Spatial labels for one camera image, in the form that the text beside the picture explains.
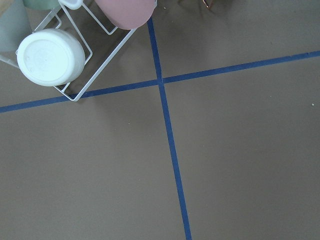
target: beige object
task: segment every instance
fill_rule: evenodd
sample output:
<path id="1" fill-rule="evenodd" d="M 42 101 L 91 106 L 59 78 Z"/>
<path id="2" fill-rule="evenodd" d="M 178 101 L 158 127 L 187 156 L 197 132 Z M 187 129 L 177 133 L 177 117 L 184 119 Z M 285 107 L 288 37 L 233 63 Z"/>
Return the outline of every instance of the beige object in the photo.
<path id="1" fill-rule="evenodd" d="M 14 0 L 0 0 L 0 17 L 11 6 Z"/>

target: floor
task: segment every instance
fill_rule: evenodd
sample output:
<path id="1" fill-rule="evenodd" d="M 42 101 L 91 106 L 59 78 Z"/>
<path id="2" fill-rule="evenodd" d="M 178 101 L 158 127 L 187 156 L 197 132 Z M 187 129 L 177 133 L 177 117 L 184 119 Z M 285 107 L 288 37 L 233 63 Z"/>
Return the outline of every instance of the floor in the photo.
<path id="1" fill-rule="evenodd" d="M 319 239 L 319 11 L 159 0 L 78 102 L 0 62 L 1 239 Z"/>

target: green cup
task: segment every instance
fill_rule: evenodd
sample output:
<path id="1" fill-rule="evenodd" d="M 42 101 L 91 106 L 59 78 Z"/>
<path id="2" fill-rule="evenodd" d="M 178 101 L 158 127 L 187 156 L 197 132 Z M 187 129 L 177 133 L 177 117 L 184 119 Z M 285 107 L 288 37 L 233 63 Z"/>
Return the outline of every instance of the green cup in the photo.
<path id="1" fill-rule="evenodd" d="M 51 10 L 59 6 L 58 0 L 23 0 L 24 5 L 30 9 Z"/>

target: cup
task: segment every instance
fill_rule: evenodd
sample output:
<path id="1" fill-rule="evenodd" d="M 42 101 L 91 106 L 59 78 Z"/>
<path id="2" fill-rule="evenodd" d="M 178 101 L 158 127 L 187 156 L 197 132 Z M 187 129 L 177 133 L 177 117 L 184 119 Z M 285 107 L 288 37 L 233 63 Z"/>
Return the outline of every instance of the cup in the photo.
<path id="1" fill-rule="evenodd" d="M 131 30 L 145 24 L 155 9 L 155 0 L 95 0 L 118 28 Z"/>
<path id="2" fill-rule="evenodd" d="M 0 15 L 0 52 L 16 51 L 32 29 L 22 0 L 4 2 L 10 5 Z"/>
<path id="3" fill-rule="evenodd" d="M 27 8 L 35 10 L 50 10 L 59 6 L 58 0 L 23 0 Z"/>
<path id="4" fill-rule="evenodd" d="M 85 66 L 85 52 L 73 35 L 49 28 L 21 42 L 17 62 L 30 81 L 42 86 L 59 86 L 79 77 Z"/>

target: gray cup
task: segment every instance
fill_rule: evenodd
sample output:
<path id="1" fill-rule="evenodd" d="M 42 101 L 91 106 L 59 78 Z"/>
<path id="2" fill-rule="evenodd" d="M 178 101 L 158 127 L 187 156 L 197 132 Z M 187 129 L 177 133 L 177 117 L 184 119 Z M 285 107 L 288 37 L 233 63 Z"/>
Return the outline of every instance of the gray cup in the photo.
<path id="1" fill-rule="evenodd" d="M 32 33 L 23 0 L 14 0 L 0 16 L 0 52 L 16 51 Z"/>

